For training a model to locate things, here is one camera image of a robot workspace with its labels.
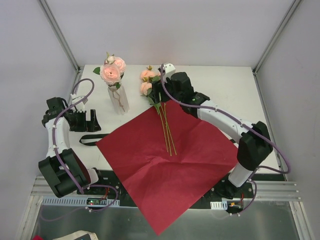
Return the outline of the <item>pink artificial flower bunch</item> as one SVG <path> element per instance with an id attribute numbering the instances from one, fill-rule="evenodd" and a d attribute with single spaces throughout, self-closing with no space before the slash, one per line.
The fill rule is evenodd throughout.
<path id="1" fill-rule="evenodd" d="M 142 81 L 140 86 L 141 96 L 144 96 L 148 99 L 149 104 L 156 109 L 156 112 L 160 118 L 166 151 L 169 153 L 170 156 L 172 156 L 173 154 L 177 155 L 174 139 L 172 137 L 170 126 L 167 119 L 166 103 L 161 103 L 162 99 L 160 95 L 158 96 L 159 100 L 156 100 L 156 97 L 153 94 L 153 90 L 155 90 L 155 87 L 153 87 L 152 84 L 160 82 L 160 73 L 156 73 L 153 70 L 153 66 L 149 65 L 146 67 L 146 70 L 143 70 L 140 73 L 139 78 Z"/>

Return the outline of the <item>black ribbon with gold print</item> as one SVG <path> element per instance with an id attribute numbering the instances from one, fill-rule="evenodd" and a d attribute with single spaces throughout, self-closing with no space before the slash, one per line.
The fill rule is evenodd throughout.
<path id="1" fill-rule="evenodd" d="M 98 141 L 100 141 L 101 139 L 103 139 L 107 135 L 109 135 L 109 134 L 108 133 L 86 134 L 80 138 L 79 143 L 82 145 L 88 146 L 88 147 L 94 147 L 94 146 L 96 146 L 96 143 Z"/>

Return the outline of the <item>light pink rose stem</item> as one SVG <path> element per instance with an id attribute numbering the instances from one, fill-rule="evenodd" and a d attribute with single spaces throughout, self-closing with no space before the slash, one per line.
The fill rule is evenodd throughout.
<path id="1" fill-rule="evenodd" d="M 121 81 L 125 74 L 125 61 L 114 54 L 106 52 L 106 58 L 103 65 L 96 67 L 92 72 L 99 75 L 109 88 L 119 89 L 122 85 Z"/>

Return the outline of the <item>brown red wrapping paper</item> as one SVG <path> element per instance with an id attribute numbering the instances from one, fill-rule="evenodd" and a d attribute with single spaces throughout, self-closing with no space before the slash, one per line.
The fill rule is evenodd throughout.
<path id="1" fill-rule="evenodd" d="M 174 151 L 167 151 L 154 107 L 96 144 L 157 235 L 237 164 L 238 151 L 219 129 L 177 103 L 165 108 Z"/>

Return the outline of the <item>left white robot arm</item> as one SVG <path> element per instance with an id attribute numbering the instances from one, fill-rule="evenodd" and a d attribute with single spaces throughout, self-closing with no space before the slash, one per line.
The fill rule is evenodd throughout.
<path id="1" fill-rule="evenodd" d="M 38 168 L 54 195 L 62 198 L 74 191 L 88 187 L 94 194 L 105 191 L 106 183 L 97 168 L 86 168 L 70 146 L 70 132 L 94 133 L 101 130 L 96 111 L 87 112 L 76 107 L 68 109 L 61 97 L 46 101 L 48 110 L 42 119 L 42 125 L 48 133 L 48 151 L 46 158 L 38 163 Z"/>

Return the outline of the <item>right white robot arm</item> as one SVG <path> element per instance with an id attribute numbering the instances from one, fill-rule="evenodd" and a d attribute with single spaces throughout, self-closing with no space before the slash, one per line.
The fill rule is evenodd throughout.
<path id="1" fill-rule="evenodd" d="M 164 81 L 155 76 L 149 82 L 151 89 L 146 93 L 152 103 L 158 105 L 174 98 L 185 113 L 212 124 L 237 143 L 238 163 L 227 180 L 216 184 L 215 191 L 230 200 L 241 194 L 244 183 L 273 151 L 266 124 L 243 121 L 219 109 L 208 96 L 194 90 L 186 72 L 173 73 Z"/>

